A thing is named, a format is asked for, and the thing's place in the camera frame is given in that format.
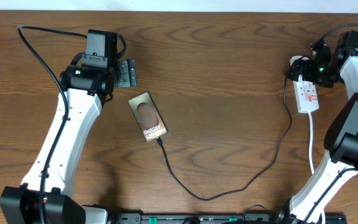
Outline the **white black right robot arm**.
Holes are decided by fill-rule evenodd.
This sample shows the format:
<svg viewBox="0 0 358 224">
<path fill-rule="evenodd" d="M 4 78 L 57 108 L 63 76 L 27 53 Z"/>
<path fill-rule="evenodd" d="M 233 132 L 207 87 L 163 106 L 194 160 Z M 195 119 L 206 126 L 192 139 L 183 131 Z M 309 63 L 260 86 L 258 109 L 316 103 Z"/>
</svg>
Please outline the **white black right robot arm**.
<svg viewBox="0 0 358 224">
<path fill-rule="evenodd" d="M 324 138 L 325 153 L 305 186 L 280 212 L 279 223 L 323 223 L 323 211 L 340 188 L 358 174 L 358 31 L 343 32 L 335 51 L 320 38 L 312 57 L 294 56 L 285 77 L 293 81 L 296 102 L 316 100 L 315 87 L 346 86 L 348 102 Z"/>
</svg>

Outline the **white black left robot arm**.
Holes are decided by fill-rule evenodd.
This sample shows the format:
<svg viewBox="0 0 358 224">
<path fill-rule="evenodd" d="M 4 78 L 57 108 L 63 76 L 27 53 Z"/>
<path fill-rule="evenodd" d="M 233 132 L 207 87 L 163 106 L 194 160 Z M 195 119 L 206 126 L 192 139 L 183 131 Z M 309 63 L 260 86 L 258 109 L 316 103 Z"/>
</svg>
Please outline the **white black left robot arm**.
<svg viewBox="0 0 358 224">
<path fill-rule="evenodd" d="M 5 187 L 0 206 L 8 223 L 114 223 L 99 205 L 72 199 L 75 174 L 86 138 L 115 88 L 135 86 L 135 62 L 124 60 L 121 34 L 90 29 L 86 50 L 59 77 L 58 105 L 44 144 L 19 187 Z"/>
</svg>

